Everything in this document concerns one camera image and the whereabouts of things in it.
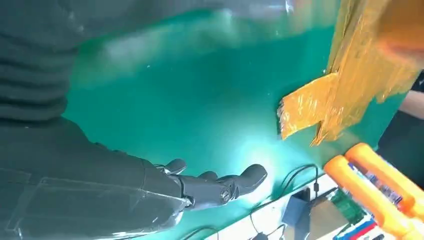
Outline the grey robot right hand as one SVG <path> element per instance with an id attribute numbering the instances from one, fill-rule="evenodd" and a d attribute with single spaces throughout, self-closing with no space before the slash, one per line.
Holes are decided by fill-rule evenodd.
<path id="1" fill-rule="evenodd" d="M 183 175 L 88 140 L 63 117 L 79 48 L 196 10 L 243 17 L 281 12 L 278 0 L 3 0 L 0 3 L 0 237 L 125 240 L 177 225 L 184 212 L 256 190 L 266 169 Z"/>

